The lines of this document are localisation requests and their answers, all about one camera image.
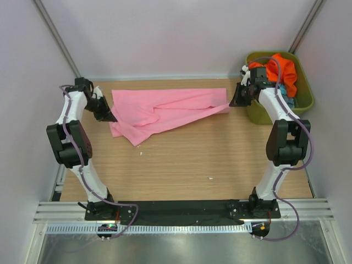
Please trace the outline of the pink t shirt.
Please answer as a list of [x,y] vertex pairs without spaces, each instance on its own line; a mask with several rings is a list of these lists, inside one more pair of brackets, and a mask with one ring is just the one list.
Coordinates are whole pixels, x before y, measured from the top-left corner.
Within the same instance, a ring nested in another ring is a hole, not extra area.
[[112,98],[117,121],[109,124],[111,134],[125,137],[133,146],[153,134],[229,112],[225,88],[113,90]]

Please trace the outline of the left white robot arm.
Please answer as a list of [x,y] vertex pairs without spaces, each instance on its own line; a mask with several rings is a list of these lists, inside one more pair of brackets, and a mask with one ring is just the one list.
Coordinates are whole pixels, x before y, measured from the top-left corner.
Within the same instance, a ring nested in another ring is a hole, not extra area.
[[81,119],[85,110],[99,122],[116,122],[115,116],[98,86],[84,78],[73,85],[62,85],[64,106],[58,120],[47,126],[46,133],[59,164],[73,172],[87,194],[85,220],[112,220],[118,207],[113,196],[101,182],[92,162],[92,145]]

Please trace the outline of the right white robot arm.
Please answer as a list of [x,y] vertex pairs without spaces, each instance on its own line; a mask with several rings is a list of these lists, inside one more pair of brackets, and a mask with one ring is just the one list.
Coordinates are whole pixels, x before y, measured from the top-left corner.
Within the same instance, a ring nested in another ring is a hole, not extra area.
[[270,82],[265,67],[241,69],[231,107],[247,107],[258,101],[272,121],[266,144],[268,167],[247,201],[233,208],[236,218],[279,217],[277,192],[288,172],[296,169],[307,153],[310,122],[300,118],[285,102],[277,83]]

